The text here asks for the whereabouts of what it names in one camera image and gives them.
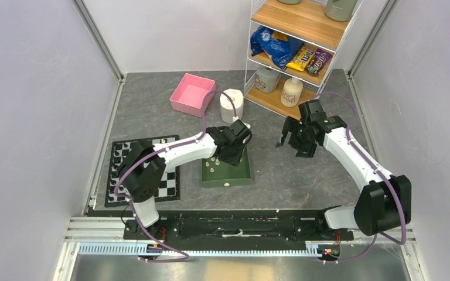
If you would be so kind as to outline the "green plastic tray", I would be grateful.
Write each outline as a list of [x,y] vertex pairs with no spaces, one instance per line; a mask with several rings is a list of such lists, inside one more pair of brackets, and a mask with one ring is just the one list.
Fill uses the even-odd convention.
[[215,157],[215,152],[217,149],[217,145],[215,144],[215,138],[218,133],[217,127],[218,126],[213,126],[206,129],[206,136],[210,138],[211,143],[216,147],[212,149],[209,155],[205,155],[203,160],[201,160],[202,186],[205,188],[224,187],[224,183],[229,183],[229,187],[251,185],[252,175],[250,172],[247,148],[244,149],[238,166],[232,166],[221,162],[217,157]]

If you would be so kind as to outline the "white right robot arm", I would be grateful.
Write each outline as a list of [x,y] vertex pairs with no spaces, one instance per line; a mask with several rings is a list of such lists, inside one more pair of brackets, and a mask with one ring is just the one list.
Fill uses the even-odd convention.
[[401,230],[411,221],[412,185],[405,175],[396,176],[380,165],[355,140],[339,116],[327,116],[319,100],[299,105],[301,117],[286,117],[276,147],[288,143],[297,157],[312,158],[318,147],[330,152],[350,174],[360,195],[353,207],[329,207],[315,223],[321,239],[331,239],[339,229],[358,229],[367,236]]

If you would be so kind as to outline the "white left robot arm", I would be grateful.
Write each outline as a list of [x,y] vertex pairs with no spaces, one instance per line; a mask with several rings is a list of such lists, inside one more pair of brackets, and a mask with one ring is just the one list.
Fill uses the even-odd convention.
[[155,196],[163,174],[174,167],[213,157],[238,166],[252,135],[250,125],[237,119],[229,126],[208,127],[174,142],[138,142],[117,168],[114,193],[129,202],[138,232],[153,239],[161,230]]

